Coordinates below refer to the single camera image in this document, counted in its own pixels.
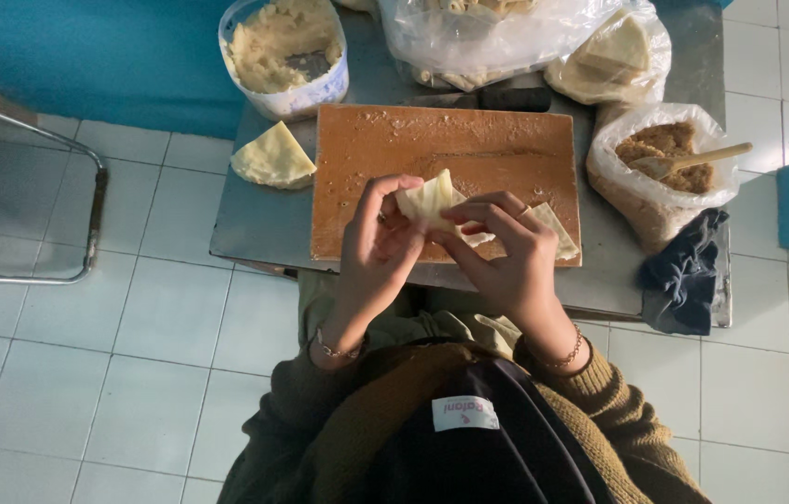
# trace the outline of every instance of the blue wall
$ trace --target blue wall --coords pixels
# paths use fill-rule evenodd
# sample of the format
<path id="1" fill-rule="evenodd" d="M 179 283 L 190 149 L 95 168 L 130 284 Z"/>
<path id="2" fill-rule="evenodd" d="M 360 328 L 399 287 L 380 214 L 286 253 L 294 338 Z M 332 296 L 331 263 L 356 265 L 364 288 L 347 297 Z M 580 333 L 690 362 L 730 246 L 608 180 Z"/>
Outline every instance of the blue wall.
<path id="1" fill-rule="evenodd" d="M 40 112 L 233 138 L 232 0 L 2 0 L 0 92 Z"/>

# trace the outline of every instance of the dark cloth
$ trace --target dark cloth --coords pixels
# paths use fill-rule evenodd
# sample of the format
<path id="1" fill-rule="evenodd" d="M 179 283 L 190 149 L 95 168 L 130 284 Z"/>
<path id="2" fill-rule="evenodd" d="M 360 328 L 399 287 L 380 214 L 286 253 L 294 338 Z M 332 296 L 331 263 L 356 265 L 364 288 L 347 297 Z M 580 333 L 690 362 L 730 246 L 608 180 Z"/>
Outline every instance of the dark cloth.
<path id="1" fill-rule="evenodd" d="M 715 296 L 714 237 L 728 213 L 700 213 L 659 254 L 647 258 L 637 280 L 644 289 L 647 325 L 669 334 L 709 336 Z"/>
<path id="2" fill-rule="evenodd" d="M 376 454 L 350 502 L 613 502 L 572 432 L 513 362 L 464 367 L 433 398 L 483 397 L 499 429 L 435 432 L 431 401 Z"/>

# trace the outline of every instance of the wooden spoon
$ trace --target wooden spoon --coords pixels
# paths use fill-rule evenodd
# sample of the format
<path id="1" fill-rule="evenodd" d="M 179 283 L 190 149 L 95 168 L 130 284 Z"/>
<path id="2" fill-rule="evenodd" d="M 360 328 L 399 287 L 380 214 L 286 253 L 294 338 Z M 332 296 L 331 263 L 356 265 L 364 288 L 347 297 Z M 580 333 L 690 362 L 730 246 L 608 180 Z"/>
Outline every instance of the wooden spoon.
<path id="1" fill-rule="evenodd" d="M 708 153 L 678 156 L 677 158 L 640 158 L 632 161 L 628 167 L 637 169 L 654 180 L 662 180 L 682 168 L 696 166 L 704 162 L 723 160 L 738 154 L 746 154 L 752 150 L 752 143 L 741 143 Z"/>

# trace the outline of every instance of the wooden cutting board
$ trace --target wooden cutting board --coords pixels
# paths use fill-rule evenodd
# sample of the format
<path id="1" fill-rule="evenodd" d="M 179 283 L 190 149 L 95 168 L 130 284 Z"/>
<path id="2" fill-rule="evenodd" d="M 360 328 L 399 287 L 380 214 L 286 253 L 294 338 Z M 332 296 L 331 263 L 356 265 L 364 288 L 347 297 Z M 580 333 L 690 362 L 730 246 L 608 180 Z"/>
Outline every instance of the wooden cutting board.
<path id="1" fill-rule="evenodd" d="M 535 206 L 549 203 L 581 248 L 572 118 L 557 114 L 374 105 L 323 105 L 317 119 L 314 259 L 342 256 L 344 226 L 366 181 L 393 173 L 429 179 L 449 168 L 466 197 L 506 190 Z M 505 255 L 500 240 L 475 249 Z M 452 263 L 428 244 L 421 262 Z M 581 254 L 557 261 L 580 266 Z"/>

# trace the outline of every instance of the olive green sweater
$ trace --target olive green sweater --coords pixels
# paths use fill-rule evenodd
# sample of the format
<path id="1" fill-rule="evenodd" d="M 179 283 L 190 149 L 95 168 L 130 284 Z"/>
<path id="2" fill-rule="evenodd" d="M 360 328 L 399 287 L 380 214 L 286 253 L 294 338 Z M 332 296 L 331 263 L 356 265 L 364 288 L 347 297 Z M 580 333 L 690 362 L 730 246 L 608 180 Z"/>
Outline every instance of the olive green sweater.
<path id="1" fill-rule="evenodd" d="M 339 502 L 388 438 L 453 371 L 498 356 L 476 343 L 374 350 L 339 371 L 302 351 L 276 366 L 271 392 L 242 430 L 220 504 Z M 557 378 L 522 340 L 514 361 L 575 434 L 617 502 L 708 502 L 669 447 L 669 429 L 619 370 L 592 348 L 585 368 Z"/>

